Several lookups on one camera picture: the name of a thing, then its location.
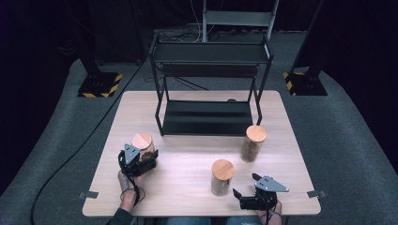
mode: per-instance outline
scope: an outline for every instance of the shelf rack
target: shelf rack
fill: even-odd
[[[273,54],[267,39],[258,43],[168,42],[156,35],[149,49],[149,60],[159,99],[155,113],[161,135],[244,136],[253,124],[251,97],[257,107],[257,125],[262,114],[260,98],[266,84]],[[157,68],[161,71],[159,84]],[[252,79],[247,100],[196,101],[171,99],[167,78],[245,78]],[[262,77],[257,91],[255,81]],[[164,94],[167,106],[163,123],[159,118]]]

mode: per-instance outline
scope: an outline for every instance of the black cable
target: black cable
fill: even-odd
[[[182,79],[182,78],[180,78],[180,77],[176,77],[176,79],[179,79],[179,80],[181,80],[181,81],[183,81],[183,82],[189,83],[189,84],[191,84],[191,85],[194,85],[194,86],[196,86],[196,87],[199,87],[199,88],[202,88],[203,90],[207,90],[207,91],[208,91],[207,88],[205,88],[205,87],[203,87],[203,86],[201,86],[201,85],[198,85],[198,84],[196,84],[196,83],[187,81],[187,80]]]
[[[58,169],[55,170],[55,172],[53,172],[53,174],[44,182],[44,184],[41,186],[40,190],[38,191],[38,194],[36,195],[35,199],[32,202],[32,206],[30,209],[30,224],[31,225],[35,225],[35,219],[34,219],[34,215],[35,215],[35,207],[36,207],[36,202],[38,201],[38,197],[40,196],[41,192],[43,191],[43,189],[47,186],[47,184],[53,179],[53,177],[68,163],[70,162],[78,152],[80,152],[80,150],[82,150],[82,148],[85,146],[85,144],[90,140],[91,136],[94,135],[94,133],[97,131],[97,129],[100,127],[101,123],[103,122],[103,120],[105,119],[105,117],[109,114],[109,112],[111,111],[111,109],[114,107],[114,105],[117,103],[117,101],[120,99],[120,97],[122,96],[122,94],[124,93],[124,91],[126,90],[127,86],[130,84],[130,82],[132,81],[132,79],[135,77],[135,75],[138,73],[138,71],[140,70],[141,66],[143,64],[141,64],[137,70],[135,71],[135,73],[131,76],[131,78],[129,79],[128,83],[123,87],[123,89],[121,89],[120,93],[117,95],[117,97],[115,98],[115,101],[112,103],[111,107],[108,109],[108,111],[102,116],[102,118],[99,120],[99,122],[97,123],[97,125],[94,127],[93,131],[91,131],[91,133],[88,135],[88,137],[83,141],[83,143],[79,146],[79,148],[72,153],[72,155],[64,162],[62,163],[62,165],[60,167],[58,167]]]

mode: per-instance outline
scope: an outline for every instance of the gray carpet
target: gray carpet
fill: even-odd
[[[303,33],[272,35],[270,44],[275,59],[266,89],[280,92],[314,187],[325,190],[329,196],[319,200],[322,207],[319,215],[289,217],[289,224],[397,224],[397,174],[344,89],[322,73],[320,80],[328,91],[326,97],[288,94],[283,72],[292,66],[304,36]],[[217,41],[259,38],[260,33],[251,32],[246,36],[220,37]],[[105,64],[100,69],[123,74],[115,95],[77,97],[85,70],[79,60],[72,65],[50,123],[0,198],[0,224],[29,224],[31,204],[40,187],[87,138],[83,148],[42,191],[35,221],[36,224],[104,224],[108,221],[106,217],[85,217],[82,214],[84,200],[79,199],[78,194],[89,190],[115,116],[117,96],[126,90],[154,90],[155,87],[149,80],[152,75],[148,60],[141,67]],[[211,90],[245,88],[234,81],[190,81]],[[191,90],[179,82],[172,82],[169,87]]]

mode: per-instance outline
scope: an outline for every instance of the hand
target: hand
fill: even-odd
[[[139,188],[142,188],[147,174],[148,172],[140,176],[134,177],[135,185],[138,186]],[[117,174],[117,178],[119,180],[120,188],[123,192],[122,203],[120,204],[120,208],[132,214],[132,208],[134,207],[135,199],[137,197],[134,190],[134,186],[130,182],[130,180],[125,176],[125,174],[123,174],[121,171],[119,171],[119,173]]]
[[[279,200],[276,203],[275,209],[273,211],[279,215],[282,215],[282,203],[279,202]],[[260,217],[261,222],[265,224],[267,220],[267,211],[254,210],[254,212]],[[279,215],[273,215],[269,220],[268,225],[282,225],[282,217]]]

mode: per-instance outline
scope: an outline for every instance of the cable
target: cable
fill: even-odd
[[[192,0],[191,0],[191,8],[192,8],[193,16],[195,17],[196,23],[198,24],[198,38],[195,41],[193,41],[193,42],[197,42],[198,40],[200,40],[200,24],[199,24],[198,18],[196,17],[196,13],[193,8]]]
[[[53,179],[53,177],[62,169],[64,168],[64,166],[70,162],[78,152],[80,152],[80,150],[82,150],[82,148],[85,146],[85,144],[90,140],[91,136],[94,135],[94,133],[97,131],[97,129],[100,127],[101,123],[103,122],[103,120],[105,119],[105,117],[109,114],[109,112],[111,111],[111,109],[114,107],[114,105],[117,103],[117,101],[120,99],[120,97],[122,96],[122,94],[124,93],[124,91],[126,90],[127,86],[131,83],[132,79],[135,77],[135,75],[138,73],[138,71],[140,70],[141,66],[143,64],[141,64],[137,70],[135,71],[135,73],[131,76],[131,78],[129,79],[128,83],[123,87],[123,89],[120,91],[120,93],[117,95],[115,101],[112,103],[111,107],[108,109],[108,111],[102,116],[102,118],[99,120],[99,122],[97,123],[97,125],[94,127],[93,131],[91,131],[91,133],[88,135],[88,137],[83,141],[83,143],[79,146],[79,148],[72,153],[72,155],[64,162],[62,163],[62,165],[60,167],[58,167],[58,169],[55,170],[55,172],[53,172],[53,174],[44,182],[44,184],[41,186],[40,190],[38,191],[38,194],[36,195],[35,199],[32,202],[32,206],[30,209],[30,224],[31,225],[35,225],[35,219],[34,219],[34,215],[35,215],[35,207],[36,207],[36,202],[38,201],[38,197],[40,196],[41,192],[43,191],[43,189],[47,186],[47,184]]]
[[[207,88],[205,88],[205,87],[203,87],[203,86],[200,86],[200,85],[198,85],[198,84],[195,84],[195,83],[193,83],[193,82],[189,82],[189,81],[187,81],[187,80],[185,80],[185,79],[182,79],[182,78],[180,78],[180,77],[175,77],[177,80],[181,80],[181,81],[183,81],[183,82],[186,82],[186,83],[189,83],[189,84],[192,84],[192,85],[194,85],[194,86],[196,86],[196,87],[199,87],[199,88],[202,88],[202,89],[204,89],[204,90],[207,90],[208,91],[208,89]]]

